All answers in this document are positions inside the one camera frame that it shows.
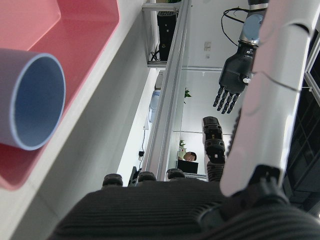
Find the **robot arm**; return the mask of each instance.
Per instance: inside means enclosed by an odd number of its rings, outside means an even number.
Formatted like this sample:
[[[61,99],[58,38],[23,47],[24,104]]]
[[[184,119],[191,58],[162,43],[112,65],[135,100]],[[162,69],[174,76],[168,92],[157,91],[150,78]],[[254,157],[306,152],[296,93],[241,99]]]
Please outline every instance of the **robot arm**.
[[[270,0],[220,188],[231,196],[263,175],[282,185],[320,1]]]
[[[239,95],[252,78],[253,61],[259,44],[259,29],[268,2],[269,0],[248,0],[249,12],[239,37],[237,52],[225,61],[219,79],[220,88],[213,103],[218,111],[223,108],[222,114],[231,113]]]

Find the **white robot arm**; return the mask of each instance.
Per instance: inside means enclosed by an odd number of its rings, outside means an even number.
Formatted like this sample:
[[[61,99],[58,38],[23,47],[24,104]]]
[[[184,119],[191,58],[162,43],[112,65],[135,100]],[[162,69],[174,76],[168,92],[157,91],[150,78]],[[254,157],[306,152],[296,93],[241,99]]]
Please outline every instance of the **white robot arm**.
[[[220,188],[225,196],[265,175],[279,186],[287,166],[308,47],[320,0],[270,0]]]

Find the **green plant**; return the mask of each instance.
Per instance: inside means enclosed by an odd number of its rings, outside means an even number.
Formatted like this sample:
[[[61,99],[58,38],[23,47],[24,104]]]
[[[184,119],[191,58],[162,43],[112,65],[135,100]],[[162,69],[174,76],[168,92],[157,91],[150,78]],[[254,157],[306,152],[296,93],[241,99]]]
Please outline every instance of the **green plant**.
[[[180,140],[179,146],[184,147],[185,145],[186,145],[186,144],[184,143],[184,141],[183,141],[183,140]]]
[[[185,90],[184,90],[184,98],[191,98],[192,96],[189,94],[189,90],[187,89],[187,88],[185,88]]]

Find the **metal frame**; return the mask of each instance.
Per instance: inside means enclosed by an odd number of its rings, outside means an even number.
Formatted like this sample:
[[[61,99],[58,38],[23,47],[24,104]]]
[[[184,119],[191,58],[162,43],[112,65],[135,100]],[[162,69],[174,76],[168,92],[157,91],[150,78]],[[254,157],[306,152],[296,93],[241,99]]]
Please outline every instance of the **metal frame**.
[[[178,13],[181,8],[181,2],[177,3],[144,3],[142,5],[142,12],[150,12],[150,11],[166,11],[166,12],[176,12]],[[165,68],[167,65],[167,61],[148,61],[148,68]]]
[[[175,121],[180,74],[183,65],[187,19],[190,0],[182,1],[173,34],[171,49],[163,76],[152,136],[145,153],[142,171],[154,173],[157,180],[165,180],[169,162],[171,132]]]
[[[144,3],[142,11],[169,11],[179,12],[181,7],[180,2],[177,3]]]
[[[310,51],[309,57],[306,60],[306,66],[304,71],[304,80],[306,84],[308,84],[308,86],[311,87],[311,92],[316,102],[320,106],[320,88],[317,85],[314,77],[311,75],[311,69],[315,64],[315,61],[317,59],[319,52],[320,52],[320,32],[318,33],[318,36],[316,37],[314,45]]]

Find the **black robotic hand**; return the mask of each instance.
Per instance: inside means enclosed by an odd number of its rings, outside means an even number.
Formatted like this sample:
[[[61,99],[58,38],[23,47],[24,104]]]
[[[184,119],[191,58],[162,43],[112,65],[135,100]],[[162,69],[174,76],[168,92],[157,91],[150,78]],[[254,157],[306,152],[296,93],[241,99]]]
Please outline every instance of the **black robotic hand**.
[[[220,88],[213,103],[214,107],[217,106],[217,111],[222,109],[222,114],[231,113],[238,97],[250,82],[256,48],[257,46],[239,41],[236,54],[225,61],[219,79]]]

